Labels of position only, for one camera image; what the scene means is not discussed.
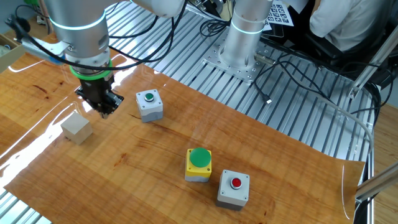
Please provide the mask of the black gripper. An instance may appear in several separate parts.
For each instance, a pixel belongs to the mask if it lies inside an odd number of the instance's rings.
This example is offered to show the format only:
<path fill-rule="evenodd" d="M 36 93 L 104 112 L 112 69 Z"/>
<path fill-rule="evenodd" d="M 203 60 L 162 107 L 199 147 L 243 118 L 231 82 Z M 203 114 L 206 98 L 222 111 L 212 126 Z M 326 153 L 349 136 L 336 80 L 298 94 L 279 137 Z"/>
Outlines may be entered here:
<path fill-rule="evenodd" d="M 75 93 L 82 97 L 95 111 L 99 111 L 103 119 L 113 114 L 124 97 L 111 91 L 113 74 L 97 80 L 80 80 L 80 86 Z"/>

